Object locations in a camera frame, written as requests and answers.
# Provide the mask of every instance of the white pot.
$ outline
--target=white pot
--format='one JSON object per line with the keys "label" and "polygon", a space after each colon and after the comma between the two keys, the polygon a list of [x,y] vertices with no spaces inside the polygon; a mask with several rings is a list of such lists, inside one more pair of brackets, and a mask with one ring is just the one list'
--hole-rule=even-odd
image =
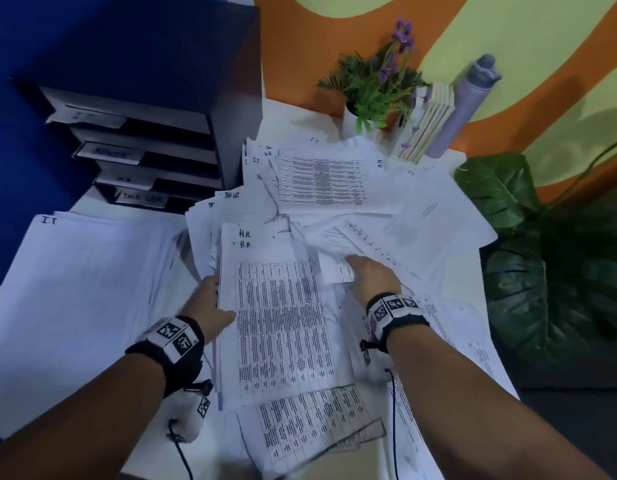
{"label": "white pot", "polygon": [[355,124],[357,123],[357,116],[355,116],[349,109],[346,107],[346,103],[344,103],[344,119],[342,120],[342,139],[352,138],[359,134],[369,135],[371,133],[375,133],[376,128],[373,123],[371,123],[372,130],[370,132],[366,131],[366,127],[364,125],[361,126],[361,133],[357,133],[357,128]]}

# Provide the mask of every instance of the forearm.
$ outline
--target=forearm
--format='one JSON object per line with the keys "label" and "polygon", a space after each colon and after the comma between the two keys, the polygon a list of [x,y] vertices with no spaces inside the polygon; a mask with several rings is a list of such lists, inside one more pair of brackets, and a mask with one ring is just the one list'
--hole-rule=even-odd
{"label": "forearm", "polygon": [[430,328],[394,330],[387,346],[447,480],[608,478]]}
{"label": "forearm", "polygon": [[0,445],[0,478],[114,479],[164,396],[157,362],[129,354]]}

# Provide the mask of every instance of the purple water bottle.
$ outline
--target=purple water bottle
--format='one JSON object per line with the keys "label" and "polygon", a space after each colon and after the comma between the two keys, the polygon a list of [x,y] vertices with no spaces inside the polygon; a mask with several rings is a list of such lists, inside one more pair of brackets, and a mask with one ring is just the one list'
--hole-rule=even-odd
{"label": "purple water bottle", "polygon": [[455,85],[455,111],[441,127],[437,138],[426,150],[426,156],[439,158],[470,121],[502,75],[495,68],[495,57],[482,55]]}

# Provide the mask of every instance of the hand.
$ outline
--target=hand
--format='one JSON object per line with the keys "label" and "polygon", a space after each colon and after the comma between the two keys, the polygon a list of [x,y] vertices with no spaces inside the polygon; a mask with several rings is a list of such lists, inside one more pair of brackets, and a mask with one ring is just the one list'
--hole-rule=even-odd
{"label": "hand", "polygon": [[204,333],[205,345],[208,345],[235,320],[235,312],[225,312],[217,307],[215,292],[219,279],[217,275],[204,278],[184,305],[182,315],[200,324]]}
{"label": "hand", "polygon": [[353,291],[363,308],[380,293],[402,292],[402,286],[393,271],[382,263],[365,256],[346,256],[346,261],[355,271]]}

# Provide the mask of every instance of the wristband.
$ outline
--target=wristband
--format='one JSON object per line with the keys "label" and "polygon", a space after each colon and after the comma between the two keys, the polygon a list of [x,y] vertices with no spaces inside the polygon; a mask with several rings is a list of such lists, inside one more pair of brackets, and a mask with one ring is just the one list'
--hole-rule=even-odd
{"label": "wristband", "polygon": [[431,326],[413,298],[394,293],[381,293],[371,299],[367,306],[367,316],[375,340],[362,340],[362,350],[378,349],[388,353],[386,341],[396,328],[408,325]]}
{"label": "wristband", "polygon": [[143,354],[162,366],[164,397],[195,382],[203,352],[204,334],[199,323],[184,315],[161,319],[126,349],[126,354]]}

